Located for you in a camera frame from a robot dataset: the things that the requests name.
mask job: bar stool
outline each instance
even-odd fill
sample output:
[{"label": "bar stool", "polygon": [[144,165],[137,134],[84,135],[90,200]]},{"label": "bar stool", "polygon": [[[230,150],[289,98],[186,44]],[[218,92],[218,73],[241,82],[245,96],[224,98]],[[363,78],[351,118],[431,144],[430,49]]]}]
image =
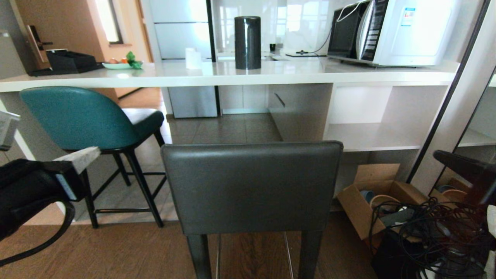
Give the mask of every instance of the bar stool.
[{"label": "bar stool", "polygon": [[[124,212],[151,212],[157,225],[163,227],[154,198],[164,185],[167,176],[165,172],[144,173],[134,152],[151,135],[155,136],[159,146],[164,145],[160,134],[160,127],[164,121],[162,112],[154,109],[121,109],[104,95],[78,87],[36,87],[21,91],[20,96],[61,149],[74,152],[89,146],[97,146],[102,154],[113,155],[118,169],[95,194],[91,193],[87,172],[82,173],[88,191],[85,201],[94,228],[98,227],[96,214]],[[120,157],[121,153],[129,161],[132,173],[126,172]],[[148,208],[95,209],[93,201],[119,173],[128,186],[131,185],[128,175],[136,176]],[[144,175],[164,176],[153,193],[150,192]]]},{"label": "bar stool", "polygon": [[[161,149],[198,279],[212,278],[207,234],[261,231],[302,231],[298,278],[313,278],[341,142],[168,144]],[[220,248],[217,253],[218,277]]]}]

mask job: kitchen counter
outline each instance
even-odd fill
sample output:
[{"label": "kitchen counter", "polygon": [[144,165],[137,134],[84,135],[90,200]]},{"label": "kitchen counter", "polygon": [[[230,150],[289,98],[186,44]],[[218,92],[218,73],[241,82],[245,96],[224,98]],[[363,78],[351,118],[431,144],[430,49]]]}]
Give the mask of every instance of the kitchen counter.
[{"label": "kitchen counter", "polygon": [[304,61],[264,61],[258,70],[237,70],[234,61],[203,62],[187,70],[184,61],[144,64],[142,70],[99,69],[80,74],[0,79],[0,92],[37,86],[173,87],[204,85],[338,83],[340,85],[449,85],[458,65],[431,68],[372,68],[342,64],[328,58]]}]

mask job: plate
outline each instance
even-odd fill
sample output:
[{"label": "plate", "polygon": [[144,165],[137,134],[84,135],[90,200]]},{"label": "plate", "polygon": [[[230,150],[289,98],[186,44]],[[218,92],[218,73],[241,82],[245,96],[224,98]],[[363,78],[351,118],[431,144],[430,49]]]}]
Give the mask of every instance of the plate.
[{"label": "plate", "polygon": [[118,63],[118,64],[110,64],[110,63],[102,63],[102,65],[110,70],[127,70],[132,69],[132,67],[128,63]]}]

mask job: black canister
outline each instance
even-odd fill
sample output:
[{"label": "black canister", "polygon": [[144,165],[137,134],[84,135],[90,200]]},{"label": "black canister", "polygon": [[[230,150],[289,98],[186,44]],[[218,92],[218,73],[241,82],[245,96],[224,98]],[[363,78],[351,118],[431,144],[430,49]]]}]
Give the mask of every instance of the black canister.
[{"label": "black canister", "polygon": [[234,18],[236,69],[261,68],[260,17]]}]

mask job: window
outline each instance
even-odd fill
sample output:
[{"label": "window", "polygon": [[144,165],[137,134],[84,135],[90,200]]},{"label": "window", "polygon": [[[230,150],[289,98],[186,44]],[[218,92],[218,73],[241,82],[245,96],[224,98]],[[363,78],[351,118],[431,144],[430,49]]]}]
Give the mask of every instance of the window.
[{"label": "window", "polygon": [[117,22],[116,10],[112,0],[95,0],[98,9],[100,21],[103,24],[103,29],[107,40],[110,44],[123,44],[121,30]]}]

